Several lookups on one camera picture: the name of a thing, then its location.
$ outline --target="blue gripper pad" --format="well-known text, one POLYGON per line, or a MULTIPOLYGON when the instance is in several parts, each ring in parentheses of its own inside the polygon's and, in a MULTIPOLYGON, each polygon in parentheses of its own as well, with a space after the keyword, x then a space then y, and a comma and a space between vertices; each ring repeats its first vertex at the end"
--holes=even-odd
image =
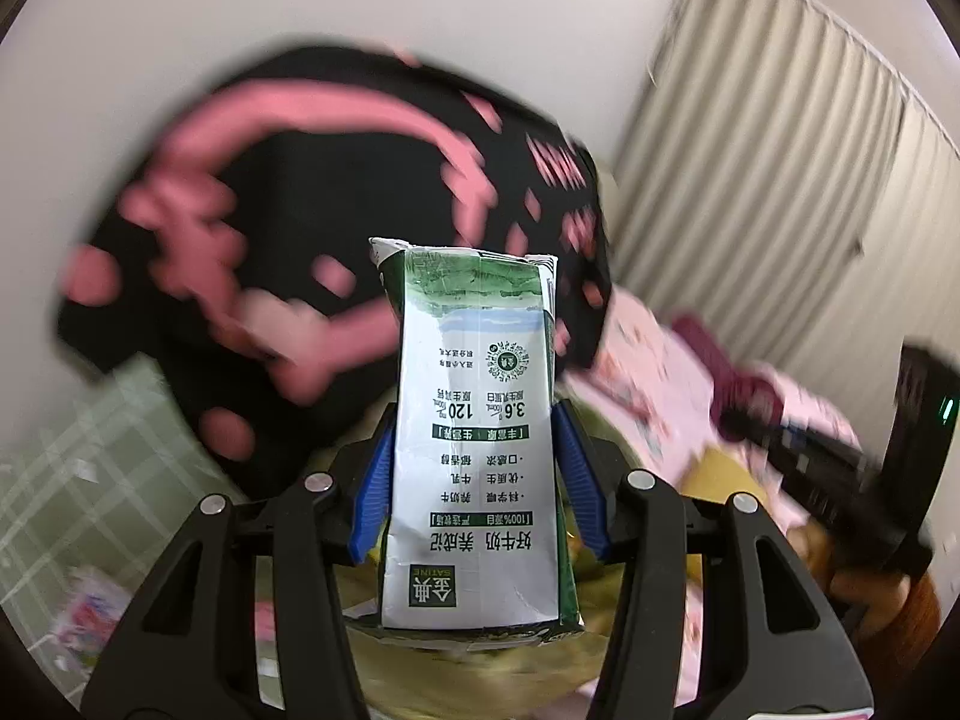
POLYGON ((562 403, 553 407, 550 421, 553 426, 553 452, 560 466, 566 494, 573 505, 580 538, 598 560, 605 560, 610 552, 607 503, 581 443, 582 436, 584 440, 589 439, 574 426, 573 419, 562 403))
POLYGON ((380 434, 373 450, 367 475, 363 478, 353 508, 353 530, 350 533, 350 557, 357 565, 370 552, 390 511, 390 478, 394 464, 394 435, 397 423, 392 422, 380 434))

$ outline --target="pink graphic print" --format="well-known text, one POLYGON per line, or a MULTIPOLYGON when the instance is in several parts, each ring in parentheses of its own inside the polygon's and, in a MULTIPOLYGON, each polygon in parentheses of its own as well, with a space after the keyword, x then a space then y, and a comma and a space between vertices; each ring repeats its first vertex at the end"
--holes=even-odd
POLYGON ((61 277, 61 291, 80 305, 106 306, 120 295, 120 266, 102 248, 81 245, 61 277))
POLYGON ((527 253, 527 236, 519 224, 513 224, 507 233, 507 254, 522 257, 527 253))
POLYGON ((419 68, 422 64, 421 60, 417 59, 413 52, 403 47, 392 45, 392 43, 387 43, 386 41, 361 39, 353 41, 353 45, 364 52, 395 56, 410 68, 419 68))
POLYGON ((253 455, 253 428, 227 409, 210 409, 200 416, 200 438, 218 455, 241 463, 253 455))
MULTIPOLYGON (((163 256, 150 270, 160 289, 177 298, 193 295, 223 346, 251 357, 277 355, 267 364, 277 389, 305 405, 336 373, 391 354, 398 332, 386 298, 328 320, 299 301, 268 307, 258 290, 240 295, 233 270, 246 241, 222 221, 235 199, 213 173, 282 129, 395 132, 433 143, 445 157, 440 178, 453 194, 454 227, 469 245, 482 241, 496 192, 466 136, 402 100, 342 84, 246 81, 215 95, 169 133, 143 180, 121 197, 120 214, 155 231, 163 256)), ((347 290, 343 272, 330 281, 328 264, 319 265, 315 274, 333 284, 333 292, 347 290)))
POLYGON ((357 281, 353 271, 325 254, 314 262, 313 277, 338 298, 348 298, 357 281))
POLYGON ((563 189, 587 186, 576 160, 564 146, 550 146, 549 143, 541 143, 527 135, 527 148, 534 158, 536 169, 548 186, 556 186, 558 182, 563 189))
POLYGON ((494 132, 501 132, 503 129, 503 121, 500 118, 500 114, 493 110, 493 105, 490 105, 483 98, 478 98, 476 95, 469 95, 464 92, 464 97, 467 99, 467 102, 470 103, 470 106, 480 114, 480 118, 487 123, 489 127, 494 132))
POLYGON ((584 281, 584 298, 587 298, 592 308, 600 308, 603 305, 603 293, 592 281, 584 281))
POLYGON ((560 242, 563 248, 570 251, 579 251, 592 260, 595 255, 596 242, 594 238, 594 229, 596 228, 596 215, 592 208, 582 208, 573 213, 563 215, 563 221, 560 223, 560 242))
POLYGON ((566 322, 563 319, 557 319, 557 332, 553 337, 553 350, 558 356, 563 357, 566 354, 566 348, 570 343, 570 331, 566 328, 566 322))
POLYGON ((527 194, 523 198, 523 205, 526 206, 527 213, 530 214, 530 217, 534 221, 539 221, 541 207, 539 207, 539 200, 536 199, 536 195, 533 193, 533 190, 527 190, 527 194))

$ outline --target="pink blanket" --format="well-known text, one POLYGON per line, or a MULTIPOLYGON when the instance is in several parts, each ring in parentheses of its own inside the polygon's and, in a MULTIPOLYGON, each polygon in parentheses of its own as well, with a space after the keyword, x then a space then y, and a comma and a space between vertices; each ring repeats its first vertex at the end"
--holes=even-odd
MULTIPOLYGON (((773 367, 753 364, 784 401, 784 420, 810 425, 857 445, 850 423, 829 401, 810 394, 773 367)), ((603 340, 594 367, 568 373, 563 382, 571 393, 601 413, 635 451, 642 466, 677 485, 690 464, 711 445, 741 461, 767 491, 771 517, 781 530, 805 522, 808 515, 779 491, 779 475, 766 464, 765 453, 745 445, 729 445, 709 418, 713 381, 683 341, 658 324, 640 300, 613 288, 603 340)), ((700 670, 703 604, 696 586, 688 586, 683 626, 683 659, 677 704, 696 696, 700 670)), ((542 720, 574 720, 586 715, 595 683, 539 710, 542 720)))

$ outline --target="green and white milk carton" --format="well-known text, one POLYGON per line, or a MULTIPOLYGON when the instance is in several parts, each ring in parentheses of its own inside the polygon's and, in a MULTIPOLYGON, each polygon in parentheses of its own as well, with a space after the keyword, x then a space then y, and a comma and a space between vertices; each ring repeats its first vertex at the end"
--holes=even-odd
POLYGON ((443 649, 579 632, 550 430, 556 258, 371 246, 402 327, 378 635, 443 649))

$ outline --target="white wall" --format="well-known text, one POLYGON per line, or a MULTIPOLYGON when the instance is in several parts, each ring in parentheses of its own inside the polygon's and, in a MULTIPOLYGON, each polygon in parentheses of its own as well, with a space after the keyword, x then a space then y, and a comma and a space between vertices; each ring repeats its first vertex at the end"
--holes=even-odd
POLYGON ((671 0, 28 0, 0 44, 0 445, 80 380, 51 341, 56 270, 171 109, 284 38, 435 57, 525 98, 602 159, 671 0))
POLYGON ((819 0, 904 74, 960 142, 960 57, 926 0, 819 0))

